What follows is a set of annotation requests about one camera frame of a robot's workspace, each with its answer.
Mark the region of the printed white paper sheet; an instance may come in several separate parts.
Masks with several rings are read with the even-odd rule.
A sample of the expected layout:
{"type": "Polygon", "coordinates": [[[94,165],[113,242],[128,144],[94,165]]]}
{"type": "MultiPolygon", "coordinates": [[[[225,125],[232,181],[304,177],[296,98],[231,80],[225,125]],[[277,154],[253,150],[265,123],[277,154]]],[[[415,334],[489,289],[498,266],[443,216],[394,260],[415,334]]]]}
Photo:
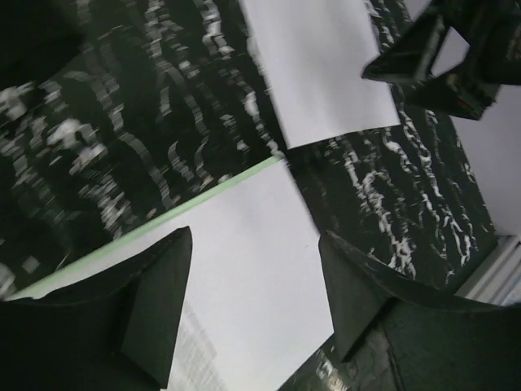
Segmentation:
{"type": "Polygon", "coordinates": [[[171,390],[276,390],[332,335],[318,233],[286,164],[123,247],[178,228],[193,249],[171,390]]]}

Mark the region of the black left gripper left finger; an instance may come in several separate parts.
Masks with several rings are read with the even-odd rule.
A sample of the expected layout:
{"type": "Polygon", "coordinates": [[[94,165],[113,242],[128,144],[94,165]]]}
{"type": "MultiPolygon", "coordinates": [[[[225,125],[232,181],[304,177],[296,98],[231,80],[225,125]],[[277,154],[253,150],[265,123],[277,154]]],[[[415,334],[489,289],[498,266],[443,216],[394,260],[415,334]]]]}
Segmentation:
{"type": "Polygon", "coordinates": [[[40,299],[4,301],[2,389],[165,389],[191,255],[183,227],[40,299]]]}

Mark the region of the green clipboard folder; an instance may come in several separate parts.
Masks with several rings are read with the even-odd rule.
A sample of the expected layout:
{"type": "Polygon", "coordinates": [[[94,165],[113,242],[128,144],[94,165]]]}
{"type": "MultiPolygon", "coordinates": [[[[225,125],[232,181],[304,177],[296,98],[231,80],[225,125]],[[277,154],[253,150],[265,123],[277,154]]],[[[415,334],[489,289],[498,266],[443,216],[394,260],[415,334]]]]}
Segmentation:
{"type": "Polygon", "coordinates": [[[114,265],[117,265],[119,262],[111,261],[109,257],[112,255],[118,255],[120,256],[121,260],[124,261],[126,259],[126,256],[122,254],[124,246],[143,237],[147,233],[155,230],[159,226],[164,225],[166,222],[176,218],[177,216],[184,214],[186,211],[196,207],[197,205],[202,204],[207,200],[210,200],[211,198],[221,194],[223,191],[226,191],[227,189],[249,179],[262,170],[267,169],[272,165],[284,163],[284,160],[276,156],[272,156],[266,160],[263,160],[261,163],[254,165],[242,173],[221,181],[217,186],[199,194],[195,198],[188,200],[187,202],[169,210],[166,213],[161,214],[158,217],[153,218],[139,228],[131,231],[126,235],[123,235],[110,244],[95,250],[78,261],[73,262],[71,265],[57,270],[55,273],[46,276],[44,279],[41,279],[36,283],[18,291],[17,293],[9,296],[7,300],[15,301],[25,298],[37,300],[49,294],[50,292],[75,284],[114,265]]]}

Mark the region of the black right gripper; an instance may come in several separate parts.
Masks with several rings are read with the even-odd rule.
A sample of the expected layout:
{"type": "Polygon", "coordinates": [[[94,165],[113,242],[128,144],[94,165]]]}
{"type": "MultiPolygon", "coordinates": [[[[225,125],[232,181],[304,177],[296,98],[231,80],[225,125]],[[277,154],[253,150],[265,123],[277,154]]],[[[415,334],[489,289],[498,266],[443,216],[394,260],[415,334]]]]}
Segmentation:
{"type": "Polygon", "coordinates": [[[519,1],[431,1],[404,33],[361,73],[389,84],[420,82],[407,104],[479,121],[500,85],[520,84],[519,1]],[[468,43],[457,68],[430,78],[449,28],[468,43]]]}

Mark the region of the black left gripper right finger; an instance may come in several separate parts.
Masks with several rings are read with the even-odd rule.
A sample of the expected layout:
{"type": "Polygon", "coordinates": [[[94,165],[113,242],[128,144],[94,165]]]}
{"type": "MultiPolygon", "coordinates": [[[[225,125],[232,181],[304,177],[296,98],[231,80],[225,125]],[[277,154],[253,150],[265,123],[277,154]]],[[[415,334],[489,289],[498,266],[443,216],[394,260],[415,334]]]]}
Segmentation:
{"type": "Polygon", "coordinates": [[[520,308],[451,295],[327,232],[319,253],[342,362],[372,341],[399,390],[518,390],[520,308]]]}

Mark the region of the black marble pattern mat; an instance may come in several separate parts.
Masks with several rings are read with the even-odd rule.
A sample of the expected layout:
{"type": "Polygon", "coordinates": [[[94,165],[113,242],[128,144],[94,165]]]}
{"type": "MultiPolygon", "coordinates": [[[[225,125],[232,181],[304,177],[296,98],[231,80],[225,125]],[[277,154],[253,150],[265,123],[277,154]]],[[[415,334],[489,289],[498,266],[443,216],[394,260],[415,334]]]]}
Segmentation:
{"type": "MultiPolygon", "coordinates": [[[[1,304],[272,156],[318,253],[332,232],[454,295],[492,250],[450,119],[405,88],[389,86],[399,125],[289,148],[242,2],[2,2],[1,304]]],[[[383,51],[409,13],[363,2],[383,51]]],[[[399,390],[383,354],[377,340],[342,362],[333,328],[276,390],[399,390]]]]}

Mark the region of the white paper stack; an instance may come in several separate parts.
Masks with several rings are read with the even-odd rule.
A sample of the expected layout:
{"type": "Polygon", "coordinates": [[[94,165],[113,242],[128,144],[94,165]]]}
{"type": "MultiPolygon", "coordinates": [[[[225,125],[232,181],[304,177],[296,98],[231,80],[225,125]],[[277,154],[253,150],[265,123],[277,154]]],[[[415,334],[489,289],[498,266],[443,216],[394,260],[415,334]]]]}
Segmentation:
{"type": "Polygon", "coordinates": [[[241,3],[289,148],[399,125],[389,86],[362,79],[379,51],[360,0],[241,3]]]}

